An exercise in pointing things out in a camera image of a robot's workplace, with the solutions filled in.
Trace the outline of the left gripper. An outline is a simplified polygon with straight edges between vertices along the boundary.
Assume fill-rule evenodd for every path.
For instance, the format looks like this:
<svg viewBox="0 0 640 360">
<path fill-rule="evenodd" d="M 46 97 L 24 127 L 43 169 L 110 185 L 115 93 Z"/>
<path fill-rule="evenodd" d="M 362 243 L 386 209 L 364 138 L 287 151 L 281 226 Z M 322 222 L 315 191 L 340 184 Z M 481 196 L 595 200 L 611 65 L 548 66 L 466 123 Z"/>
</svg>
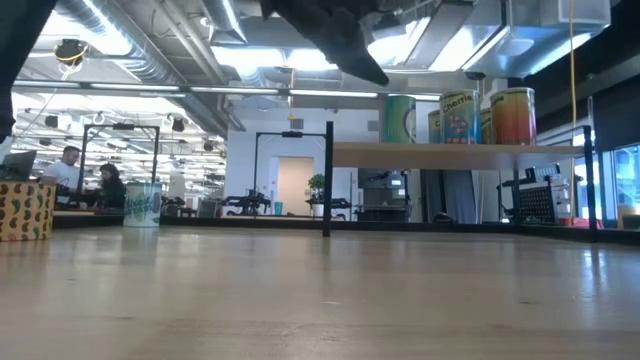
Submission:
<svg viewBox="0 0 640 360">
<path fill-rule="evenodd" d="M 362 18 L 381 11 L 379 0 L 259 0 L 259 4 L 264 20 L 277 14 L 301 35 L 313 35 L 311 42 L 343 73 L 379 86 L 389 84 L 357 31 Z"/>
</svg>

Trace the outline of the green can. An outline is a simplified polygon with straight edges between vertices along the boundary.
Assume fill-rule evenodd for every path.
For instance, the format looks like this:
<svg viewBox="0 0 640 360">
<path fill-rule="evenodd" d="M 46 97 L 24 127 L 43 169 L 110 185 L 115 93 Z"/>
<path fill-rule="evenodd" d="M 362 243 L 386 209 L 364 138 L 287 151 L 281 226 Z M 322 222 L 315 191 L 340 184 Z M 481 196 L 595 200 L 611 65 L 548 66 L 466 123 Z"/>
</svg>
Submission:
<svg viewBox="0 0 640 360">
<path fill-rule="evenodd" d="M 382 143 L 416 142 L 416 100 L 406 95 L 389 96 L 380 111 L 379 139 Z"/>
</svg>

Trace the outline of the orange gradient can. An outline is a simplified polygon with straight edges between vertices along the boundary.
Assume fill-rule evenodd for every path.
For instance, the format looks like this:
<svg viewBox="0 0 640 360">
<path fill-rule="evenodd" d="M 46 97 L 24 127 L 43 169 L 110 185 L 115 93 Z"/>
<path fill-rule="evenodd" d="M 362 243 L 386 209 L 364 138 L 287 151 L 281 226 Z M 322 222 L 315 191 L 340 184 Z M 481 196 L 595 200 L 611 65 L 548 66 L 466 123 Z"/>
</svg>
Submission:
<svg viewBox="0 0 640 360">
<path fill-rule="evenodd" d="M 535 91 L 516 87 L 490 97 L 495 143 L 503 145 L 536 144 Z"/>
</svg>

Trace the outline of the white vegetable can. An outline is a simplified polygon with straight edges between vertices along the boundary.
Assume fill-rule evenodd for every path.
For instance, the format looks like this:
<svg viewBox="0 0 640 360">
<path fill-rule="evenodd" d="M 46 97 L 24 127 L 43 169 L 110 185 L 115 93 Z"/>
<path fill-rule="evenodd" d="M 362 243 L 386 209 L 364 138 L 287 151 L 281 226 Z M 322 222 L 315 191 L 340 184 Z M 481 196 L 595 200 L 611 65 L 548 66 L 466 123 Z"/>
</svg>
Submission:
<svg viewBox="0 0 640 360">
<path fill-rule="evenodd" d="M 157 228 L 160 224 L 162 186 L 159 183 L 128 183 L 124 227 Z"/>
</svg>

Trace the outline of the yellow patterned box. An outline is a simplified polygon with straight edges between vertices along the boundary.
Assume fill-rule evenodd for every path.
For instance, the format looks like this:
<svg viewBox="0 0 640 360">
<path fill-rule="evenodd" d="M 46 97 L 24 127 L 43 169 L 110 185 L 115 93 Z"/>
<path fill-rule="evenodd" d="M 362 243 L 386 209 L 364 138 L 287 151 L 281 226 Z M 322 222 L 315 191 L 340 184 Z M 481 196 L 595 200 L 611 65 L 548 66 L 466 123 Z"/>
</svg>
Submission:
<svg viewBox="0 0 640 360">
<path fill-rule="evenodd" d="M 51 238 L 56 187 L 0 181 L 0 242 Z"/>
</svg>

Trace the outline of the wooden shelf with black posts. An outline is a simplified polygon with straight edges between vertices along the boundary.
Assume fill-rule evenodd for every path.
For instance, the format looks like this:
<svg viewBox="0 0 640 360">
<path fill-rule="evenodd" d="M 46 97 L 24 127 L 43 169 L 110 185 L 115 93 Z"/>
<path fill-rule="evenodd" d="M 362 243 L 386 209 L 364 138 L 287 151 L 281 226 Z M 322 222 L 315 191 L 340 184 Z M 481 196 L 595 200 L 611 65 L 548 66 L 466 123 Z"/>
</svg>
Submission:
<svg viewBox="0 0 640 360">
<path fill-rule="evenodd" d="M 600 230 L 597 225 L 595 185 L 593 172 L 592 128 L 582 125 L 564 130 L 548 140 L 546 146 L 532 145 L 467 145 L 467 144 L 394 144 L 372 142 L 337 142 L 334 123 L 326 124 L 325 185 L 322 232 L 331 234 L 329 205 L 332 198 L 333 170 L 335 168 L 380 168 L 419 170 L 510 170 L 513 176 L 513 222 L 507 225 L 403 225 L 405 231 L 470 232 L 520 234 L 596 243 Z M 582 157 L 587 166 L 588 226 L 528 225 L 522 221 L 519 194 L 521 169 L 557 163 Z"/>
</svg>

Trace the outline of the potted green plant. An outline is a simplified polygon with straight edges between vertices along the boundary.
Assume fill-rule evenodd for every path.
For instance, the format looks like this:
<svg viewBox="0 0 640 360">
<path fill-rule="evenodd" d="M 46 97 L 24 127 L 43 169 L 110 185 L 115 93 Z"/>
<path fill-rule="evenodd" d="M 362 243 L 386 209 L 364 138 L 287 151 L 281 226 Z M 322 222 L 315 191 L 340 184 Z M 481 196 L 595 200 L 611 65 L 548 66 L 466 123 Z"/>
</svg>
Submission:
<svg viewBox="0 0 640 360">
<path fill-rule="evenodd" d="M 322 218 L 324 215 L 325 176 L 323 174 L 313 175 L 308 180 L 308 186 L 311 191 L 308 203 L 311 207 L 312 216 Z"/>
</svg>

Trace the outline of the black machine cabinet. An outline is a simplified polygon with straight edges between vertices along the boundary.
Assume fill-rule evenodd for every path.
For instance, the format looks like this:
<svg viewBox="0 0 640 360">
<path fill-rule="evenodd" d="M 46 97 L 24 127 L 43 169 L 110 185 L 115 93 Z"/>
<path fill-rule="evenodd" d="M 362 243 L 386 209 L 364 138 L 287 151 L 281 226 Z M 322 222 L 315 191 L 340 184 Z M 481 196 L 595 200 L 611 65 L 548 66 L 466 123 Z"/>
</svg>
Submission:
<svg viewBox="0 0 640 360">
<path fill-rule="evenodd" d="M 411 215 L 407 169 L 358 169 L 362 191 L 354 214 L 359 222 L 405 223 Z"/>
</svg>

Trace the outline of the grey curtain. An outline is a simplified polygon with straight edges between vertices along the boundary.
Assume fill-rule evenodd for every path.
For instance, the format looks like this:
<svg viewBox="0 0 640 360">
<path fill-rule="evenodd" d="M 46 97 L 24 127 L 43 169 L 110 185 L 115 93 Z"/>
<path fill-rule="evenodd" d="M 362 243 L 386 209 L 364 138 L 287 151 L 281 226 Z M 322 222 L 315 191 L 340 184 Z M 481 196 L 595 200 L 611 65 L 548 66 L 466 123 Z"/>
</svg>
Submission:
<svg viewBox="0 0 640 360">
<path fill-rule="evenodd" d="M 439 213 L 455 223 L 476 223 L 476 201 L 471 171 L 426 170 L 426 206 L 428 221 Z"/>
</svg>

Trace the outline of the black pegboard cart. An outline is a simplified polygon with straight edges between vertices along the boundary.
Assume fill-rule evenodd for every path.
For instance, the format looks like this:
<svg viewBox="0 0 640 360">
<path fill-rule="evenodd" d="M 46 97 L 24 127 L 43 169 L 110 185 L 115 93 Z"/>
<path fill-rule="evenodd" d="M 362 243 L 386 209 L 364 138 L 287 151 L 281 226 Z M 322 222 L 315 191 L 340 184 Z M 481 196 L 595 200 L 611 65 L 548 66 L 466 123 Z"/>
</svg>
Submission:
<svg viewBox="0 0 640 360">
<path fill-rule="evenodd" d="M 570 186 L 558 163 L 527 168 L 519 179 L 518 194 L 523 223 L 553 225 L 568 221 Z"/>
</svg>

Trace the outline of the person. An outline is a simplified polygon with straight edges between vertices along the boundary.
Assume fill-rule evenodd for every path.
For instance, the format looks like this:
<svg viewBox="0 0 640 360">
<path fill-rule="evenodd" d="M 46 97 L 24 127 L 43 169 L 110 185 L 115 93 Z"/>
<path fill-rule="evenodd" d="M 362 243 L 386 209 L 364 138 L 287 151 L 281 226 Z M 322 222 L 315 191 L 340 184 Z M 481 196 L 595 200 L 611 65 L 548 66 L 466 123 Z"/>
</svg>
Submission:
<svg viewBox="0 0 640 360">
<path fill-rule="evenodd" d="M 123 209 L 125 205 L 126 189 L 120 179 L 120 172 L 115 165 L 107 163 L 100 168 L 101 195 L 107 208 Z"/>
<path fill-rule="evenodd" d="M 76 166 L 80 158 L 80 149 L 66 146 L 59 161 L 49 165 L 41 176 L 46 185 L 56 185 L 56 202 L 67 205 L 70 195 L 77 192 L 80 170 Z"/>
</svg>

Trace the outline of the yellow bin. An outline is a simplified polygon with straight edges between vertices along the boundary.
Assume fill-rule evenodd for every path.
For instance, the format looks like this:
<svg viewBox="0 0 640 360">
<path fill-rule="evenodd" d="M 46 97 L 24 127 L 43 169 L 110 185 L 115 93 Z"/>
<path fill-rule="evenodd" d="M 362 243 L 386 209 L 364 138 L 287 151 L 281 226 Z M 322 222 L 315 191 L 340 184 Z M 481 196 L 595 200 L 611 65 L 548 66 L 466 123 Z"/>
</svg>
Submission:
<svg viewBox="0 0 640 360">
<path fill-rule="evenodd" d="M 617 228 L 624 228 L 624 218 L 627 216 L 640 215 L 640 207 L 629 204 L 617 205 Z"/>
</svg>

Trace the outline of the dark monitor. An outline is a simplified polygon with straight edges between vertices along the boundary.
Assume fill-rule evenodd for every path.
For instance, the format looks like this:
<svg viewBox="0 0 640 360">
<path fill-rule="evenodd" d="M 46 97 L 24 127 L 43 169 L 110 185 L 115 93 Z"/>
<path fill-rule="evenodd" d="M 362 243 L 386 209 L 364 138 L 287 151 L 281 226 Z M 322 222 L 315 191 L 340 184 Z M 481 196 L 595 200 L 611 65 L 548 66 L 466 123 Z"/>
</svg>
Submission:
<svg viewBox="0 0 640 360">
<path fill-rule="evenodd" d="M 36 155 L 36 151 L 6 155 L 0 164 L 0 181 L 27 181 L 33 169 Z"/>
</svg>

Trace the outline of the black gantry frame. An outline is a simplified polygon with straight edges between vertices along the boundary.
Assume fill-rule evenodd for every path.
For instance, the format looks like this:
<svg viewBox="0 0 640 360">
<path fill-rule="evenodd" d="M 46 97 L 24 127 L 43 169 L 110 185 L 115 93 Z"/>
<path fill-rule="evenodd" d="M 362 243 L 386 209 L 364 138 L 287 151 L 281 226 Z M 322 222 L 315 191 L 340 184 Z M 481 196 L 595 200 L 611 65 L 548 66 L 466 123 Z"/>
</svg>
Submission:
<svg viewBox="0 0 640 360">
<path fill-rule="evenodd" d="M 273 203 L 270 213 L 311 216 L 309 181 L 324 168 L 325 135 L 300 131 L 255 135 L 252 189 Z"/>
<path fill-rule="evenodd" d="M 79 175 L 79 183 L 77 186 L 77 193 L 80 194 L 83 190 L 84 186 L 84 167 L 86 162 L 86 148 L 89 143 L 89 131 L 92 128 L 106 129 L 111 128 L 116 131 L 131 131 L 135 129 L 150 129 L 155 131 L 154 140 L 154 153 L 152 159 L 152 174 L 151 174 L 151 183 L 156 183 L 156 172 L 157 172 L 157 164 L 158 164 L 158 154 L 159 154 L 159 140 L 160 140 L 160 127 L 159 126 L 150 126 L 150 125 L 135 125 L 129 123 L 116 123 L 114 125 L 94 125 L 89 124 L 84 126 L 83 133 L 83 141 L 82 141 L 82 149 L 81 149 L 81 159 L 80 159 L 80 175 Z"/>
</svg>

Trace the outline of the black aluminium table frame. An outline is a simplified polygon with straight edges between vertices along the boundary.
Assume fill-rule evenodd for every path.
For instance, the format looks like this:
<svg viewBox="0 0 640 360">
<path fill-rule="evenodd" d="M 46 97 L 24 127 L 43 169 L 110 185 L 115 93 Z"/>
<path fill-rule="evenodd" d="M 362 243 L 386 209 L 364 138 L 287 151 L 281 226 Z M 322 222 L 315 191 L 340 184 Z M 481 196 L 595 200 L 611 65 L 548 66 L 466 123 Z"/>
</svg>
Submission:
<svg viewBox="0 0 640 360">
<path fill-rule="evenodd" d="M 117 215 L 56 215 L 52 228 L 84 229 L 94 227 L 120 226 L 123 218 Z M 240 218 L 175 218 L 163 217 L 162 226 L 207 227 L 207 228 L 248 228 L 322 230 L 324 223 L 313 220 L 264 220 Z M 585 228 L 546 225 L 508 224 L 428 224 L 428 223 L 375 223 L 334 221 L 333 231 L 379 231 L 379 232 L 442 232 L 469 234 L 514 234 L 566 240 L 580 243 L 616 244 L 640 247 L 640 232 L 629 230 L 597 230 Z"/>
</svg>

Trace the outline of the silver ventilation duct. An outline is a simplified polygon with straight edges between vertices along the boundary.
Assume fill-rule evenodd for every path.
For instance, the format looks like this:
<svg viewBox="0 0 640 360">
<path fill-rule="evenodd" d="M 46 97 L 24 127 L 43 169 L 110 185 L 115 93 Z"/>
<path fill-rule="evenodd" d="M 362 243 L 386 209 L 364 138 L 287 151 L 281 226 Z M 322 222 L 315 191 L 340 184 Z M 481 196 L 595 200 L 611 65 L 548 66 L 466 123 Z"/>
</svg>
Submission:
<svg viewBox="0 0 640 360">
<path fill-rule="evenodd" d="M 384 0 L 370 28 L 374 59 L 392 73 L 533 75 L 611 23 L 611 0 Z"/>
</svg>

